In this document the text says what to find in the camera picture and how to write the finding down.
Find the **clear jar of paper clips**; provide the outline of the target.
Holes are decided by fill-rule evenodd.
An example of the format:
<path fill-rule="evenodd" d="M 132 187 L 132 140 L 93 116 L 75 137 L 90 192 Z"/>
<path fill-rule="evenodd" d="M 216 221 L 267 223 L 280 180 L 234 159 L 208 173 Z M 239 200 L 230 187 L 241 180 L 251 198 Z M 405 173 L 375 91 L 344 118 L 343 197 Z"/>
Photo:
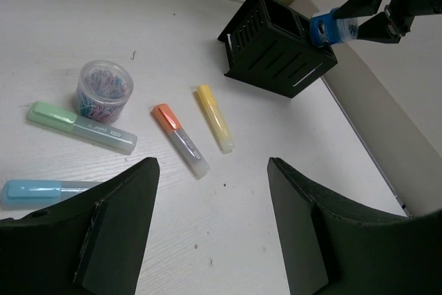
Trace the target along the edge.
<path fill-rule="evenodd" d="M 90 61 L 79 73 L 75 110 L 82 117 L 111 124 L 120 117 L 133 89 L 133 78 L 119 64 Z"/>

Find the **yellow highlighter pen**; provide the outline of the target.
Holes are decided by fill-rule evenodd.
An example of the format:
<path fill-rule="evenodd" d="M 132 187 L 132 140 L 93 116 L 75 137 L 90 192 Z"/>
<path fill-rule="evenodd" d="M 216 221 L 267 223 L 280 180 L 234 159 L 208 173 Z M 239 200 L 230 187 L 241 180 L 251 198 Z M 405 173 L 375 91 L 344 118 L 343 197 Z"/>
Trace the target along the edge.
<path fill-rule="evenodd" d="M 218 103 L 209 85 L 199 85 L 196 96 L 209 122 L 209 126 L 217 140 L 221 152 L 224 154 L 233 151 L 235 144 L 227 123 L 218 107 Z"/>

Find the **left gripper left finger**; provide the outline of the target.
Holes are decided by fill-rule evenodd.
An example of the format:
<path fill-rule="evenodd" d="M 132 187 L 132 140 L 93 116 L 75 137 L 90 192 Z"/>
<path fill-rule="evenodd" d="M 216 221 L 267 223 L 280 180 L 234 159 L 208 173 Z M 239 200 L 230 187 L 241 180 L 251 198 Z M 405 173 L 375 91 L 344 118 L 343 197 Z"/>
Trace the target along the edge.
<path fill-rule="evenodd" d="M 83 193 L 1 221 L 2 294 L 134 294 L 160 177 L 145 158 Z"/>

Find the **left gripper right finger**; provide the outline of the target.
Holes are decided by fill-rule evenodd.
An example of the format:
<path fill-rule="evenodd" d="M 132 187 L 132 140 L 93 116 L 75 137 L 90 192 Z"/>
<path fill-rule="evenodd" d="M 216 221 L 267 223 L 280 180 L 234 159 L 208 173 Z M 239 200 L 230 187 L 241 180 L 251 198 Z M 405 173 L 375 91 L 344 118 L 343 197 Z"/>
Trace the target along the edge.
<path fill-rule="evenodd" d="M 440 294 L 441 212 L 404 217 L 267 165 L 292 294 Z"/>

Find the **blue lidded round jar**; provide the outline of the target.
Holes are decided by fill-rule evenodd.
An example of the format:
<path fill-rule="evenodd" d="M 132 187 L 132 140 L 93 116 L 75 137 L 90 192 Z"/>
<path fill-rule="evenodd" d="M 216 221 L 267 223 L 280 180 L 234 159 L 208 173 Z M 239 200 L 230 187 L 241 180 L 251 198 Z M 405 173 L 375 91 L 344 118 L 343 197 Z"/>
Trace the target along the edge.
<path fill-rule="evenodd" d="M 316 47 L 347 43 L 358 37 L 358 19 L 335 19 L 334 13 L 338 8 L 329 12 L 316 13 L 309 22 L 311 42 Z"/>

